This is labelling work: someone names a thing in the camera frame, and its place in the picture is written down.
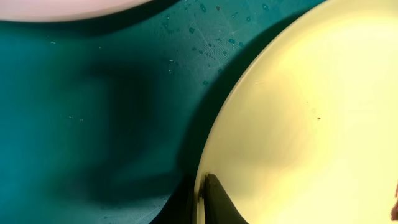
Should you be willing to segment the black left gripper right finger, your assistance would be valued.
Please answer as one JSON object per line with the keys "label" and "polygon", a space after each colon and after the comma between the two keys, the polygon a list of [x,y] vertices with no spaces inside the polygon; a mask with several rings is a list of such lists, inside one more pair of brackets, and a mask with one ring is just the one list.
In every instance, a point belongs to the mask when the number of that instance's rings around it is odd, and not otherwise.
{"label": "black left gripper right finger", "polygon": [[201,191],[206,224],[248,224],[214,174],[208,174]]}

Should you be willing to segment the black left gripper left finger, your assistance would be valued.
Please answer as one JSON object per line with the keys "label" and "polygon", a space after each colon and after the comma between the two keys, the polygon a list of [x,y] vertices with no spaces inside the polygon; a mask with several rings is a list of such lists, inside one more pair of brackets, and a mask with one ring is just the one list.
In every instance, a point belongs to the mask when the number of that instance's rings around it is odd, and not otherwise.
{"label": "black left gripper left finger", "polygon": [[195,180],[185,176],[150,224],[192,224]]}

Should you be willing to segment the yellow plate with sauce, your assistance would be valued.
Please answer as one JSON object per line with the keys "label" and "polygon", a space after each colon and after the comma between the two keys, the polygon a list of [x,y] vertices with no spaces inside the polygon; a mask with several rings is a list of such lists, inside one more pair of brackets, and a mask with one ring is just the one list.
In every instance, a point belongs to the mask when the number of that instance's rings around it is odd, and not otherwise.
{"label": "yellow plate with sauce", "polygon": [[397,202],[397,1],[325,1],[254,59],[206,141],[249,223],[391,223]]}

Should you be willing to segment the white plate with sauce streak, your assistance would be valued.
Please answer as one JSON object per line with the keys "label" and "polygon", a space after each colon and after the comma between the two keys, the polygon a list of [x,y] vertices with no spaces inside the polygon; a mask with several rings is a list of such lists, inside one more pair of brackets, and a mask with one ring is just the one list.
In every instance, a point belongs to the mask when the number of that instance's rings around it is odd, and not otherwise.
{"label": "white plate with sauce streak", "polygon": [[150,0],[1,0],[1,20],[63,22],[106,16]]}

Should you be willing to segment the teal plastic tray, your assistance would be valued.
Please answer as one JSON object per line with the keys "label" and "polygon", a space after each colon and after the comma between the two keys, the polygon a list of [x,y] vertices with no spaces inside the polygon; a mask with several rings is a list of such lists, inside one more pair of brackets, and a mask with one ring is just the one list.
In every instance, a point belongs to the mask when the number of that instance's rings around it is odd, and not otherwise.
{"label": "teal plastic tray", "polygon": [[150,223],[227,95],[316,1],[151,1],[1,23],[1,222]]}

